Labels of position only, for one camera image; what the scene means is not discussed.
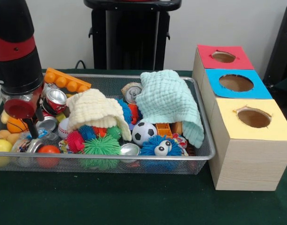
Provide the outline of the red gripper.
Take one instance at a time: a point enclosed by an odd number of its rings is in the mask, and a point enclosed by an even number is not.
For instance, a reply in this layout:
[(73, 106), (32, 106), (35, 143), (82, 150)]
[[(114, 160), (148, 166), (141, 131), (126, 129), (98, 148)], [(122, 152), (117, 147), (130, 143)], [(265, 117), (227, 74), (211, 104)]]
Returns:
[(38, 131), (31, 119), (36, 115), (39, 121), (44, 120), (43, 111), (40, 105), (43, 85), (27, 94), (8, 95), (4, 93), (4, 110), (16, 119), (25, 119), (30, 135), (33, 139), (38, 138)]

